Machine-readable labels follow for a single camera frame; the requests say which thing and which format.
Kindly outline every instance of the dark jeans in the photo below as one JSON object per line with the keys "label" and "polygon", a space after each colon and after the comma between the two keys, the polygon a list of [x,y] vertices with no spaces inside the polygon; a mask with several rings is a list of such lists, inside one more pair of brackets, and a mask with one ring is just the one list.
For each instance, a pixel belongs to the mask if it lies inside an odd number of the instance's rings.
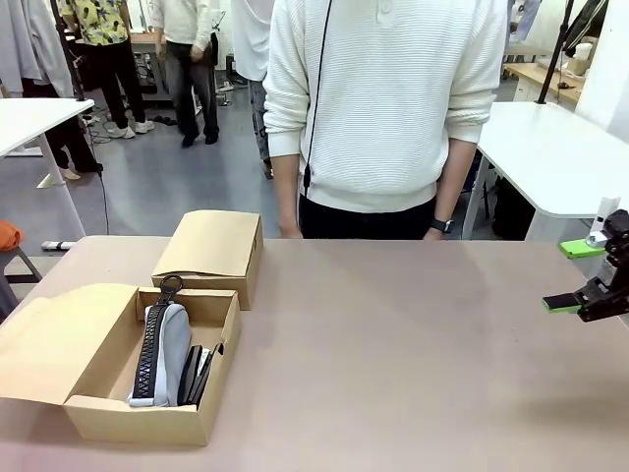
{"label": "dark jeans", "polygon": [[208,47],[203,58],[195,63],[190,58],[190,44],[177,42],[166,43],[166,79],[173,105],[177,114],[179,131],[186,137],[199,134],[199,125],[195,113],[192,90],[199,96],[203,109],[206,136],[218,135],[218,119],[216,117],[216,86],[214,84],[214,68],[211,65],[211,50]]}
{"label": "dark jeans", "polygon": [[[37,86],[31,79],[22,79],[22,86],[24,98],[59,97],[52,85]],[[65,146],[70,152],[77,172],[96,172],[98,170],[99,165],[94,160],[94,156],[86,143],[78,118],[70,118],[46,131],[46,140],[50,144],[57,165],[62,169],[67,169],[69,164],[68,154],[63,150],[63,146]]]}
{"label": "dark jeans", "polygon": [[299,220],[306,239],[420,240],[430,229],[436,199],[404,211],[354,213],[300,196]]}
{"label": "dark jeans", "polygon": [[120,96],[118,81],[125,91],[134,118],[143,123],[146,120],[144,114],[144,100],[140,89],[140,80],[136,70],[136,59],[131,49],[131,42],[127,39],[118,44],[106,46],[89,46],[87,48],[89,62],[98,79],[102,94],[111,112],[111,118],[118,128],[129,126],[129,120],[125,116],[125,105]]}

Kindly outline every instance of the patterned shirt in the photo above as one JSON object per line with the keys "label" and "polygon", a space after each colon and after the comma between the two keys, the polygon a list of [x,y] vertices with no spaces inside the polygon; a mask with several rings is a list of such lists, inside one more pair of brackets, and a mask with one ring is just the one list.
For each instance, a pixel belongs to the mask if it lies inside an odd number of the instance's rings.
{"label": "patterned shirt", "polygon": [[129,37],[120,8],[126,0],[58,0],[62,15],[77,15],[86,44],[118,44]]}

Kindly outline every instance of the microphone stand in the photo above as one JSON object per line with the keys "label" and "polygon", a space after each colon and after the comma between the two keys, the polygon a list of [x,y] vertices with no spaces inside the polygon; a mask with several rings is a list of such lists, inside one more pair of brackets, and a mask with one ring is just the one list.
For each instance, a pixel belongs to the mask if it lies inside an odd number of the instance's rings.
{"label": "microphone stand", "polygon": [[570,26],[570,15],[572,14],[573,7],[574,0],[568,0],[566,3],[566,13],[563,18],[563,23],[559,28],[559,37],[557,38],[557,43],[554,46],[554,52],[552,53],[552,58],[550,59],[550,65],[548,66],[548,73],[543,81],[542,92],[540,93],[540,98],[536,101],[539,105],[545,105],[546,95],[548,94],[550,82],[552,81],[552,76],[554,75],[554,68],[557,66],[559,54],[561,53],[561,48],[566,40],[566,33],[568,32],[568,28]]}
{"label": "microphone stand", "polygon": [[66,63],[68,64],[70,77],[72,78],[72,85],[75,89],[75,95],[77,96],[78,101],[85,101],[86,95],[84,94],[83,88],[81,87],[81,82],[79,81],[77,70],[75,69],[75,63],[72,59],[72,53],[70,52],[70,47],[68,46],[68,41],[66,40],[66,27],[64,26],[64,21],[59,14],[57,0],[50,0],[50,7],[52,8],[52,15],[55,17],[55,27],[57,29],[57,33],[59,34],[59,40],[61,41],[63,54],[64,56],[66,56]]}

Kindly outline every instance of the box flap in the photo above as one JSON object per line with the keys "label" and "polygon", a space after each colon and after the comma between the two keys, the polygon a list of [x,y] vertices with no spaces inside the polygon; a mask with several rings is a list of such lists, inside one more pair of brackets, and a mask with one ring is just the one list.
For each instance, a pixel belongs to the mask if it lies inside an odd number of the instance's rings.
{"label": "box flap", "polygon": [[63,404],[137,291],[89,285],[15,314],[0,328],[0,397]]}
{"label": "box flap", "polygon": [[259,220],[258,214],[236,211],[186,213],[153,275],[191,272],[244,277]]}

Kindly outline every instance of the closed cardboard box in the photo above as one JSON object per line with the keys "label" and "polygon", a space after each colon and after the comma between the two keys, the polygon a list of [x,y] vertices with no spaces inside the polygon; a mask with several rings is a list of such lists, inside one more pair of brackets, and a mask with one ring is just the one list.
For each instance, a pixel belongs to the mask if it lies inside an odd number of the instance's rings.
{"label": "closed cardboard box", "polygon": [[241,329],[233,291],[182,290],[192,345],[212,359],[199,408],[126,403],[143,343],[144,308],[155,288],[97,284],[36,299],[0,328],[0,397],[63,405],[79,434],[115,443],[206,445]]}
{"label": "closed cardboard box", "polygon": [[186,213],[151,276],[158,287],[179,275],[185,288],[236,290],[250,310],[262,252],[259,214],[199,210]]}

